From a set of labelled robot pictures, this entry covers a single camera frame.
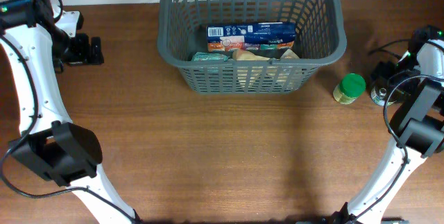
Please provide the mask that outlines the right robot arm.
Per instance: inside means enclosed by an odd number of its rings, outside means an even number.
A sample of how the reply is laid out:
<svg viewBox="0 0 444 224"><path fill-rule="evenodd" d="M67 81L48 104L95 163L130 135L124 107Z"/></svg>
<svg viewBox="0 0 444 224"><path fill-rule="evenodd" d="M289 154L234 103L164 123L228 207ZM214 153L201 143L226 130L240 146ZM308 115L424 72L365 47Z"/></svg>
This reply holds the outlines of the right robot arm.
<svg viewBox="0 0 444 224"><path fill-rule="evenodd" d="M365 187L326 223L383 223L383 215L409 176L427 158L443 151L443 122L428 115L443 112L443 30L416 29L396 63L379 62L370 75L370 95L393 117L383 114L391 134L381 162Z"/></svg>

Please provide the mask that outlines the teal wipes packet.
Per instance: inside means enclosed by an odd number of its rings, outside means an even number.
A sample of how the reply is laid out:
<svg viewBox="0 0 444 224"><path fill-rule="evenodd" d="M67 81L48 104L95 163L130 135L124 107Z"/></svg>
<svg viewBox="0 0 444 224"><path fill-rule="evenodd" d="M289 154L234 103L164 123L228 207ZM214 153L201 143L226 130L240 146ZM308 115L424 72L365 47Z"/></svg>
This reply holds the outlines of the teal wipes packet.
<svg viewBox="0 0 444 224"><path fill-rule="evenodd" d="M207 61L228 61L229 57L227 55L223 55L220 53L203 53L203 52L196 52L192 58L192 62L207 62ZM207 72L209 74L217 74L219 72L218 67L206 67ZM194 73L205 73L205 67L198 67L196 69L192 69Z"/></svg>

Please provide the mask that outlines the grey plastic shopping basket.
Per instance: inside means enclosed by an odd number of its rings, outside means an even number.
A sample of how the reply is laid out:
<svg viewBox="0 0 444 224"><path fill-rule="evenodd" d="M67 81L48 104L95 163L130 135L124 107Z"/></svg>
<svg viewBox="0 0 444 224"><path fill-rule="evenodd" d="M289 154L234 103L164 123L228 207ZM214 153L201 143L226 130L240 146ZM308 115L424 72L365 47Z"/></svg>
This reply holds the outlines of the grey plastic shopping basket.
<svg viewBox="0 0 444 224"><path fill-rule="evenodd" d="M258 51L258 61L192 62L207 52L209 25L292 22L294 59L281 50ZM347 45L340 0L160 0L157 49L200 94L288 94L322 66L336 62ZM205 73L192 69L205 67ZM218 67L209 74L206 67Z"/></svg>

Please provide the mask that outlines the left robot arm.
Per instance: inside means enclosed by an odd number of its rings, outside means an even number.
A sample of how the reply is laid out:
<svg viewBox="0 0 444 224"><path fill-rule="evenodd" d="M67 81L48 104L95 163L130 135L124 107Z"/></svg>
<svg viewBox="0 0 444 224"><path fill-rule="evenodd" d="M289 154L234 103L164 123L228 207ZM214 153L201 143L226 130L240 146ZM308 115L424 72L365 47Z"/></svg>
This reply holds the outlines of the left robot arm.
<svg viewBox="0 0 444 224"><path fill-rule="evenodd" d="M100 223L139 223L103 169L97 136L71 120L56 76L65 66L100 65L101 39L82 32L83 15L52 0L1 3L1 46L19 102L19 138L6 157L72 193Z"/></svg>

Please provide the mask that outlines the blue pasta box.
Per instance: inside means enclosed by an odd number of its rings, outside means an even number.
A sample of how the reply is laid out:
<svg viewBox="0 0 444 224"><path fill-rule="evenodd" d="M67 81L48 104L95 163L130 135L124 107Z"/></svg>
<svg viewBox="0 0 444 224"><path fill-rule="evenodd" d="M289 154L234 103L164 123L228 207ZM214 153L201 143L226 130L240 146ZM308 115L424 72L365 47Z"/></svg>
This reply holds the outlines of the blue pasta box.
<svg viewBox="0 0 444 224"><path fill-rule="evenodd" d="M206 38L208 51L291 49L296 25L281 21L209 25Z"/></svg>

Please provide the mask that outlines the green lid jar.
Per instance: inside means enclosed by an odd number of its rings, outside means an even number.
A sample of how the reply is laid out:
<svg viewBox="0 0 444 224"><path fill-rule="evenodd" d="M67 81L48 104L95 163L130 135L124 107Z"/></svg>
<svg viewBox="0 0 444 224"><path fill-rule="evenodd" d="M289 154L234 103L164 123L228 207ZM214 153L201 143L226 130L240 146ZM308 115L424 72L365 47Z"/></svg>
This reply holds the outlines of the green lid jar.
<svg viewBox="0 0 444 224"><path fill-rule="evenodd" d="M347 74L335 87L333 97L344 105L353 103L366 90L366 81L359 74Z"/></svg>

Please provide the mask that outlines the silver tin can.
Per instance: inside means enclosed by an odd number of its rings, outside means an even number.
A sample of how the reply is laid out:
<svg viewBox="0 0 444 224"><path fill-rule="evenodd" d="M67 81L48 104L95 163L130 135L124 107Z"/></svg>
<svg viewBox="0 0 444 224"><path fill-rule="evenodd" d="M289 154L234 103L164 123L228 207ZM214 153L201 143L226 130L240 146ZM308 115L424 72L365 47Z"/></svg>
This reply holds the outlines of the silver tin can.
<svg viewBox="0 0 444 224"><path fill-rule="evenodd" d="M370 97L376 105L384 106L386 103L387 90L386 88L379 88L378 86L374 86L370 92Z"/></svg>

